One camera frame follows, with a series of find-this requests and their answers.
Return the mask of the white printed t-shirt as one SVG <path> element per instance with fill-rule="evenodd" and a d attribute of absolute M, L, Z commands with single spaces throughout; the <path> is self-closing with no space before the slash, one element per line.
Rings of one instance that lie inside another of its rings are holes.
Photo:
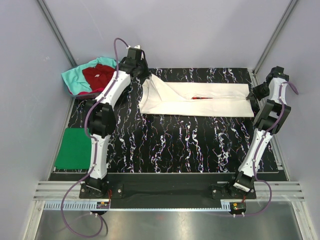
<path fill-rule="evenodd" d="M 142 84 L 139 109 L 151 115 L 252 118 L 248 94 L 247 84 L 164 82 L 152 75 Z"/>

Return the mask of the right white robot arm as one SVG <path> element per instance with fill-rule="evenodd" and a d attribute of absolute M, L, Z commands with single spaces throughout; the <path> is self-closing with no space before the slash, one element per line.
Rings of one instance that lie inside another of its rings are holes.
<path fill-rule="evenodd" d="M 258 181 L 258 166 L 270 140 L 276 135 L 291 112 L 286 102 L 286 89 L 298 94 L 297 88 L 292 85 L 284 68 L 275 66 L 267 75 L 265 82 L 254 87 L 248 100 L 262 100 L 266 102 L 254 119 L 254 135 L 248 153 L 238 168 L 237 175 L 227 185 L 228 195 L 232 198 L 241 198 L 251 193 L 255 181 Z"/>

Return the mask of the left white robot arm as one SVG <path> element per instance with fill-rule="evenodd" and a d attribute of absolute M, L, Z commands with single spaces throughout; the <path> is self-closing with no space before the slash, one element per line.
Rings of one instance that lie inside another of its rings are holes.
<path fill-rule="evenodd" d="M 88 176 L 84 183 L 97 198 L 103 198 L 108 193 L 107 151 L 117 124 L 114 113 L 115 104 L 133 78 L 149 76 L 145 52 L 141 46 L 129 46 L 127 56 L 118 63 L 104 90 L 95 99 L 86 102 L 85 107 L 88 111 L 84 129 L 91 141 L 91 154 Z"/>

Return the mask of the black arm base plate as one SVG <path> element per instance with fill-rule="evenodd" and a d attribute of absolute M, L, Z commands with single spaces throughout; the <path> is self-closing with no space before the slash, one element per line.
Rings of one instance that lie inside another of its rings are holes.
<path fill-rule="evenodd" d="M 111 198 L 113 209 L 213 209 L 226 199 L 255 199 L 254 179 L 232 173 L 109 173 L 102 191 L 83 180 L 75 196 Z"/>

